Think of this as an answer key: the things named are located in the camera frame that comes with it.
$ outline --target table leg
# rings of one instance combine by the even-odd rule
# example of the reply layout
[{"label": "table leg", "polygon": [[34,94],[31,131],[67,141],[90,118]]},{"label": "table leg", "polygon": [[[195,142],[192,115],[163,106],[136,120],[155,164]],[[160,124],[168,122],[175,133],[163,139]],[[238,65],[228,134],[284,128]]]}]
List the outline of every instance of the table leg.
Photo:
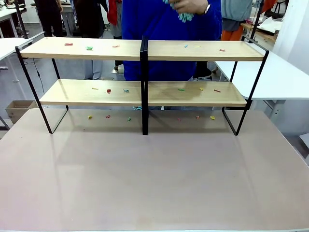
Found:
[{"label": "table leg", "polygon": [[14,22],[13,22],[13,19],[12,19],[12,15],[10,15],[10,23],[11,23],[11,27],[12,27],[14,36],[15,36],[16,38],[18,38],[18,35],[17,35],[17,32],[16,32],[16,28],[15,28],[15,26],[14,26]]},{"label": "table leg", "polygon": [[277,119],[279,112],[281,111],[283,105],[285,103],[285,100],[277,100],[274,104],[274,107],[271,110],[270,113],[270,120],[274,121]]},{"label": "table leg", "polygon": [[6,65],[8,66],[8,70],[11,72],[11,74],[13,76],[13,82],[18,85],[18,88],[19,88],[20,93],[21,93],[21,97],[23,99],[26,99],[25,92],[24,92],[23,88],[21,87],[21,85],[19,83],[19,79],[17,78],[16,73],[14,72],[14,68],[11,64],[10,58],[7,57],[7,58],[4,59],[4,61],[5,61]]}]

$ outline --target orange clothing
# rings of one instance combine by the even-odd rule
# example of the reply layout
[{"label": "orange clothing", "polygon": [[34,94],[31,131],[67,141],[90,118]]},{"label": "orange clothing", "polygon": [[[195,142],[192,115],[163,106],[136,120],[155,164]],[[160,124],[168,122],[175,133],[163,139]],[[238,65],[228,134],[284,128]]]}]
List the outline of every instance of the orange clothing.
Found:
[{"label": "orange clothing", "polygon": [[243,33],[243,26],[239,26],[236,31],[223,30],[221,40],[222,41],[239,41]]},{"label": "orange clothing", "polygon": [[276,1],[277,0],[265,0],[264,6],[263,6],[263,9],[262,9],[262,13],[273,8],[274,5],[276,4]]}]

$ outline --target beige tabletop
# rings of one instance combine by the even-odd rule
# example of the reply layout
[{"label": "beige tabletop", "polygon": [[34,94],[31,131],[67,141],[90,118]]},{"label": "beige tabletop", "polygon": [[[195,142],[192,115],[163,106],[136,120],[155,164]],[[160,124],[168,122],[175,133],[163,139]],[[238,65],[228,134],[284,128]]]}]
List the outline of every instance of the beige tabletop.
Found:
[{"label": "beige tabletop", "polygon": [[69,110],[50,135],[29,110],[0,140],[0,229],[309,228],[309,169],[269,119],[236,137],[210,113],[151,113],[143,136],[140,111]]}]

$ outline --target red clothing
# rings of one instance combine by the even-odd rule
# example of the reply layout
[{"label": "red clothing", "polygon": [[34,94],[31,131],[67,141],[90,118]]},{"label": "red clothing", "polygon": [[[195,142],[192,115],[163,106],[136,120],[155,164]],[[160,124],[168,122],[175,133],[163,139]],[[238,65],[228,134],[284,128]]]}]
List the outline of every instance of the red clothing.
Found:
[{"label": "red clothing", "polygon": [[264,6],[263,6],[263,9],[262,9],[262,13],[265,12],[265,11],[268,11],[271,8],[273,8],[274,5],[276,4],[276,1],[277,0],[265,0]]},{"label": "red clothing", "polygon": [[122,2],[122,0],[108,0],[109,9],[107,12],[107,19],[108,21],[113,24],[117,25],[117,5],[116,2]]}]

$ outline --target white wall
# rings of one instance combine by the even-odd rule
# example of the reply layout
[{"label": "white wall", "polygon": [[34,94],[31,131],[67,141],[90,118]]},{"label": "white wall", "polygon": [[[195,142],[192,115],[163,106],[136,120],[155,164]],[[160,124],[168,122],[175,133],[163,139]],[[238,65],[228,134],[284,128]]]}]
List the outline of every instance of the white wall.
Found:
[{"label": "white wall", "polygon": [[[309,75],[308,22],[309,0],[290,0],[273,52]],[[282,133],[309,133],[309,100],[287,101],[276,125]]]}]

